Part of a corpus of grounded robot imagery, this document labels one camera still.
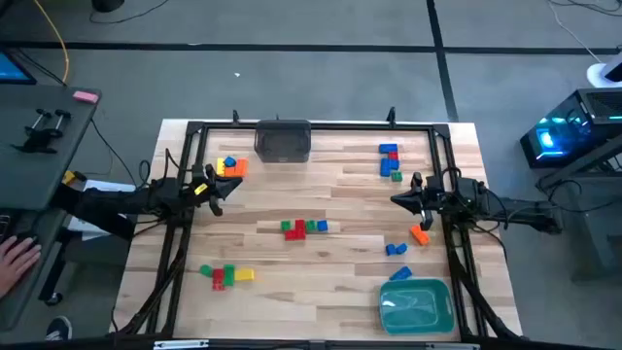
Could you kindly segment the black round base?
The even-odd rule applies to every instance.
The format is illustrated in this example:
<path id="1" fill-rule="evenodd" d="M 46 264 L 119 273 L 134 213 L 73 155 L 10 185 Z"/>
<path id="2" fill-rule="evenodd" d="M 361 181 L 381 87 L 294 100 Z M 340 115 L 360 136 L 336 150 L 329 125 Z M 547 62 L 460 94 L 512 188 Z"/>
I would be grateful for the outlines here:
<path id="1" fill-rule="evenodd" d="M 91 6 L 97 13 L 111 13 L 119 9 L 125 0 L 91 0 Z"/>

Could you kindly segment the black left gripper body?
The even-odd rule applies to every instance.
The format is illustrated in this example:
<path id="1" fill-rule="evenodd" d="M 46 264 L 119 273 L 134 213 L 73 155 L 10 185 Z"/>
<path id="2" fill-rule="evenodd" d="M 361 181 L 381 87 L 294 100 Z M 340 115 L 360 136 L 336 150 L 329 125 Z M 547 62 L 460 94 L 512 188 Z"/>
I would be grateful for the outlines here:
<path id="1" fill-rule="evenodd" d="M 220 217 L 223 209 L 219 206 L 219 190 L 216 188 L 217 173 L 212 164 L 207 164 L 203 168 L 202 175 L 193 175 L 193 206 L 200 208 L 202 204 L 207 204 L 211 212 Z M 206 184 L 208 188 L 201 194 L 196 195 L 194 190 L 201 184 Z"/>

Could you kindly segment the black screw clamp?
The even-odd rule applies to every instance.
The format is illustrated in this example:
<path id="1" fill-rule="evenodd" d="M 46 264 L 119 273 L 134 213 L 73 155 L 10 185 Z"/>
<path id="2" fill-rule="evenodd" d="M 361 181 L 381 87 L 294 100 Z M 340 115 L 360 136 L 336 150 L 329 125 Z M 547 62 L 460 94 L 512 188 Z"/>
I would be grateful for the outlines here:
<path id="1" fill-rule="evenodd" d="M 49 143 L 51 140 L 50 134 L 44 129 L 37 128 L 41 120 L 50 118 L 52 114 L 43 109 L 37 109 L 36 112 L 39 114 L 39 116 L 35 123 L 33 123 L 31 126 L 26 126 L 24 128 L 27 139 L 22 145 L 12 144 L 12 147 L 20 152 L 28 154 L 53 154 L 54 150 L 49 148 Z"/>
<path id="2" fill-rule="evenodd" d="M 60 130 L 61 124 L 62 124 L 62 122 L 64 120 L 69 121 L 72 118 L 72 115 L 69 112 L 64 111 L 64 110 L 60 110 L 60 109 L 55 110 L 54 114 L 56 116 L 58 116 L 58 120 L 57 120 L 56 126 L 54 128 L 39 128 L 39 124 L 41 122 L 37 126 L 38 129 L 44 129 L 45 131 L 47 131 L 50 134 L 50 136 L 51 136 L 50 143 L 51 143 L 52 140 L 58 139 L 58 138 L 63 136 L 63 132 Z M 56 150 L 50 147 L 50 143 L 49 143 L 49 148 L 54 150 L 54 154 L 55 154 Z"/>

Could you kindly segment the dark grey side desk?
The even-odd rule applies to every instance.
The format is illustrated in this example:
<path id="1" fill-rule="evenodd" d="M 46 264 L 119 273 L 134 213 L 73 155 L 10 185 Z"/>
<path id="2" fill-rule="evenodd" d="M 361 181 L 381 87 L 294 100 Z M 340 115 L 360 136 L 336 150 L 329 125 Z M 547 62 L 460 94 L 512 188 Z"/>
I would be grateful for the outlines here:
<path id="1" fill-rule="evenodd" d="M 76 87 L 0 86 L 0 209 L 20 209 L 22 222 L 16 233 L 33 236 L 41 246 L 41 257 L 0 298 L 0 332 L 13 329 L 28 301 L 33 298 L 37 280 L 48 257 L 65 214 L 50 208 L 82 138 L 98 107 L 74 98 Z M 39 118 L 39 110 L 52 114 L 42 118 L 41 126 L 55 127 L 57 110 L 71 114 L 60 124 L 62 136 L 51 141 L 54 154 L 23 153 L 15 146 L 27 139 L 25 129 Z"/>

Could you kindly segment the white round device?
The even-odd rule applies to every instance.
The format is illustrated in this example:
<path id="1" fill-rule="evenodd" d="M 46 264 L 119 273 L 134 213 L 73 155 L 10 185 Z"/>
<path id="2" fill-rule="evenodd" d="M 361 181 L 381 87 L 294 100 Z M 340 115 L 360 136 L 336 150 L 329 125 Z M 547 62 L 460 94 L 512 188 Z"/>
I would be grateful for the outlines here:
<path id="1" fill-rule="evenodd" d="M 595 63 L 586 71 L 594 88 L 622 88 L 622 49 L 607 63 Z"/>

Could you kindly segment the computer screen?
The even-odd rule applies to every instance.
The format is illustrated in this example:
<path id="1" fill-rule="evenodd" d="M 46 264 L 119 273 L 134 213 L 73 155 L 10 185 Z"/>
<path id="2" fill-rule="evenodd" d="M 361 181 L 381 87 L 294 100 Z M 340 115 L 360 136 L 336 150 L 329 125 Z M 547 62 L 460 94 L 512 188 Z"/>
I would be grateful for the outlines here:
<path id="1" fill-rule="evenodd" d="M 0 47 L 0 85 L 36 85 L 37 80 L 6 49 Z"/>

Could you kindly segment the black metal table frame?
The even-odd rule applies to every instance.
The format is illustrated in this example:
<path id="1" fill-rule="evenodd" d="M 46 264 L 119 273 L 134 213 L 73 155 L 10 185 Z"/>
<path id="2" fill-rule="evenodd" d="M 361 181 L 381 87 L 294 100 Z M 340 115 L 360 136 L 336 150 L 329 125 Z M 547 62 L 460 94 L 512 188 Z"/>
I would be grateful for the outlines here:
<path id="1" fill-rule="evenodd" d="M 165 120 L 155 144 L 152 173 L 165 171 L 171 154 L 184 165 L 197 156 L 246 158 L 243 184 L 223 203 L 223 214 L 194 211 L 185 271 L 163 295 L 145 323 L 148 332 L 177 338 L 205 338 L 211 347 L 267 347 L 277 340 L 303 350 L 357 345 L 397 345 L 378 315 L 378 292 L 398 269 L 418 279 L 448 282 L 450 270 L 440 226 L 421 246 L 410 235 L 417 218 L 391 202 L 407 189 L 379 174 L 379 145 L 395 143 L 406 174 L 430 175 L 447 166 L 444 148 L 463 172 L 486 177 L 475 128 L 470 123 L 412 123 L 389 128 L 383 122 L 329 122 L 312 128 L 304 163 L 264 163 L 254 149 L 255 133 L 244 123 Z M 327 231 L 286 241 L 282 221 L 328 222 Z M 406 243 L 402 255 L 385 247 Z M 253 281 L 212 290 L 212 277 L 199 273 L 233 264 L 252 268 Z"/>

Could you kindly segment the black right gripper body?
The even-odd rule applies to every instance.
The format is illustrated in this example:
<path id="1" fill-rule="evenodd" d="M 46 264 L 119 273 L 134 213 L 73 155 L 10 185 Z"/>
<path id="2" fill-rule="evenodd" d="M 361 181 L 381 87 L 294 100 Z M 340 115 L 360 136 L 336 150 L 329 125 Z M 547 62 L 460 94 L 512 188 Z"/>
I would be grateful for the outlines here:
<path id="1" fill-rule="evenodd" d="M 423 178 L 420 172 L 414 172 L 411 187 L 415 196 L 415 213 L 421 216 L 419 227 L 427 231 L 432 227 L 432 211 L 440 209 L 441 179 L 437 176 Z"/>

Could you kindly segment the black lit computer tower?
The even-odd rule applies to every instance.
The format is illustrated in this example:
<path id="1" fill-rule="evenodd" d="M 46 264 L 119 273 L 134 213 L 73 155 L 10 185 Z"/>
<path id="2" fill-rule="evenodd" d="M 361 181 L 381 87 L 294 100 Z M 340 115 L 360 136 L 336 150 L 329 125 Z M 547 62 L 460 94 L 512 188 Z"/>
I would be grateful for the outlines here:
<path id="1" fill-rule="evenodd" d="M 520 138 L 531 168 L 563 167 L 622 134 L 622 87 L 580 88 Z"/>

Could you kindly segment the white paper sheet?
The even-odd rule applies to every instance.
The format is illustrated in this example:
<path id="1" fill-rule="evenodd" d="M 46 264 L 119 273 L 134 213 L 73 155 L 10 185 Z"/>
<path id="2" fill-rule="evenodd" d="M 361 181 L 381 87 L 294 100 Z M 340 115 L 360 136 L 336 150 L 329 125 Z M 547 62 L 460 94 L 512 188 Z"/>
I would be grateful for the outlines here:
<path id="1" fill-rule="evenodd" d="M 105 182 L 98 180 L 87 180 L 84 184 L 83 191 L 89 189 L 97 189 L 104 192 L 133 192 L 136 187 L 134 185 L 122 184 L 122 183 L 113 183 L 113 182 Z M 103 230 L 100 227 L 97 227 L 93 224 L 87 223 L 82 219 L 78 219 L 76 217 L 71 217 L 69 221 L 69 225 L 67 227 L 69 230 L 76 231 L 82 235 L 83 241 L 88 241 L 91 239 L 109 236 L 110 232 Z"/>

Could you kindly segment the black desk support beam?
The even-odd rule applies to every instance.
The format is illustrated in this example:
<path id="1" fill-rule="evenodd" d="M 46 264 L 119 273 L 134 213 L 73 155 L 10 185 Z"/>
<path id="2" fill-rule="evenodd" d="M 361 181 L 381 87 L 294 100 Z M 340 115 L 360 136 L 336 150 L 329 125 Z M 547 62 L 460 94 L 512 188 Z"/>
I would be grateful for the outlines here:
<path id="1" fill-rule="evenodd" d="M 105 209 L 86 192 L 59 185 L 52 197 L 50 207 L 62 209 L 78 219 L 127 241 L 132 240 L 133 223 L 112 209 Z"/>

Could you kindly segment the teal plastic bin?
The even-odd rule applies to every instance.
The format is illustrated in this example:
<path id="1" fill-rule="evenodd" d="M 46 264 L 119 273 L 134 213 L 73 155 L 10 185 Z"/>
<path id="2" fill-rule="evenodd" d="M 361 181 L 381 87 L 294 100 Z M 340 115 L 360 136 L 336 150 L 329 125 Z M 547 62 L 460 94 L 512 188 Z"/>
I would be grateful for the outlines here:
<path id="1" fill-rule="evenodd" d="M 378 299 L 381 326 L 388 334 L 441 334 L 455 327 L 451 294 L 442 280 L 388 281 Z"/>

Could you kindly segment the black desk leg caster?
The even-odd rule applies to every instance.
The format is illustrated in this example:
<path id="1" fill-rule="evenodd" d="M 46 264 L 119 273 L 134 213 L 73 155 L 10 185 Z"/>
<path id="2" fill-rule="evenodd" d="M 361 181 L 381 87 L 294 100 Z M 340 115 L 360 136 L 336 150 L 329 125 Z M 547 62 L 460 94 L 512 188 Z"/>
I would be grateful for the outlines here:
<path id="1" fill-rule="evenodd" d="M 62 293 L 57 292 L 55 289 L 66 265 L 64 254 L 70 239 L 71 233 L 69 232 L 69 230 L 66 228 L 62 228 L 59 231 L 58 237 L 55 240 L 55 242 L 59 244 L 59 249 L 53 260 L 53 264 L 48 273 L 46 281 L 39 294 L 39 300 L 42 301 L 46 306 L 58 305 L 63 300 Z"/>

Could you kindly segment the person's hand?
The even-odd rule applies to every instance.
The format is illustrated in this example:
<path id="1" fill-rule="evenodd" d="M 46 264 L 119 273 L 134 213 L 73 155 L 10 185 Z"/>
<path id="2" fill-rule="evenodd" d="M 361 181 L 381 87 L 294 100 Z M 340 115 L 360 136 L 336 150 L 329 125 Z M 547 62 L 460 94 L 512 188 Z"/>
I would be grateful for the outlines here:
<path id="1" fill-rule="evenodd" d="M 0 299 L 40 259 L 41 249 L 32 238 L 18 242 L 16 236 L 10 236 L 0 244 Z"/>

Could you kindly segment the grey metal stand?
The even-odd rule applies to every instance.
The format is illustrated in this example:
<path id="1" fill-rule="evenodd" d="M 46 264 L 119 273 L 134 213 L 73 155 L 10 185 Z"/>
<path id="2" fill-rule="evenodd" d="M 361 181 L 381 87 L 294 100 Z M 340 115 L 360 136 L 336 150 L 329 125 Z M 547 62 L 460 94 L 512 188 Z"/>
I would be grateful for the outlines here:
<path id="1" fill-rule="evenodd" d="M 576 283 L 622 279 L 622 134 L 545 174 L 536 187 L 562 210 Z"/>

